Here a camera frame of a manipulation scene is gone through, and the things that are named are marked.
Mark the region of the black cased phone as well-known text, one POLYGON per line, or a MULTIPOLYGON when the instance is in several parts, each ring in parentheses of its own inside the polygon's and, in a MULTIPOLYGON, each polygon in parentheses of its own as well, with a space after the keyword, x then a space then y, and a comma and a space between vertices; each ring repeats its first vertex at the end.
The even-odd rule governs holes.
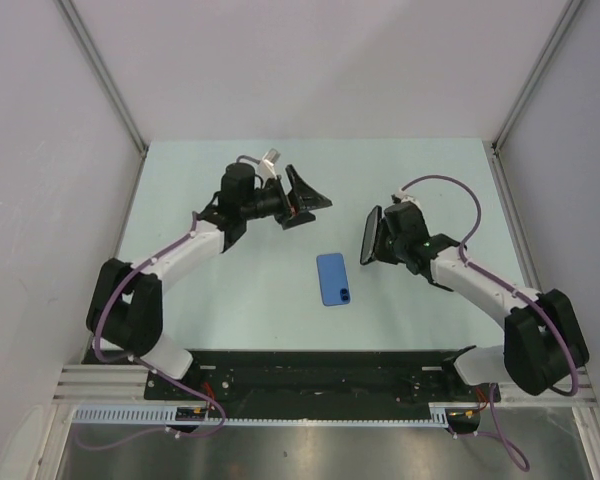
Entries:
POLYGON ((382 220, 382 207, 374 206, 366 217, 359 263, 364 266, 375 260, 375 248, 382 220))

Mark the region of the blue phone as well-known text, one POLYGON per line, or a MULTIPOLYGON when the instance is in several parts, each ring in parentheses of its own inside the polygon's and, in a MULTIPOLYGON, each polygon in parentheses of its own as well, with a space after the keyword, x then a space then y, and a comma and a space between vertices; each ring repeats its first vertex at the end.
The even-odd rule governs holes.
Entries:
POLYGON ((351 291, 343 255, 341 253, 318 255, 316 266, 323 305, 335 307, 349 304, 351 291))

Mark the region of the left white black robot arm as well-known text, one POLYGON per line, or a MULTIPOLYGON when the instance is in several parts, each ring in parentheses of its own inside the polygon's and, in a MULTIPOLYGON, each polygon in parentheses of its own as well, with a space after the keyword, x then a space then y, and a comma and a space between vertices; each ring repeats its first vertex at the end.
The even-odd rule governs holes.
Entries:
POLYGON ((187 400, 199 392, 201 376, 191 369, 192 354, 164 331, 164 294, 204 261, 228 251, 246 233, 249 221, 271 217, 290 229, 331 207, 331 200, 293 166, 285 172, 288 188, 270 161, 258 167, 228 165, 219 190, 201 212, 193 213, 180 238, 143 261, 111 258, 102 265, 86 318, 99 361, 111 360, 101 346, 107 341, 121 349, 122 357, 167 376, 165 385, 177 398, 187 400))

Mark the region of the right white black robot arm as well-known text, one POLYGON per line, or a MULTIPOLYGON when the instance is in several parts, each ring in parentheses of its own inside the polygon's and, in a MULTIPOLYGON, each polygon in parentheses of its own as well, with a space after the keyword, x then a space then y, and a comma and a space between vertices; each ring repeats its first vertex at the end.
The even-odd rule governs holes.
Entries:
POLYGON ((403 265, 430 285, 462 296, 502 329, 501 344, 469 346, 447 359, 441 388, 453 401, 466 400, 478 385, 505 381, 538 396, 564 378, 576 380, 590 360, 566 294, 517 287, 487 271, 458 241, 430 234, 413 201, 372 208, 360 262, 403 265))

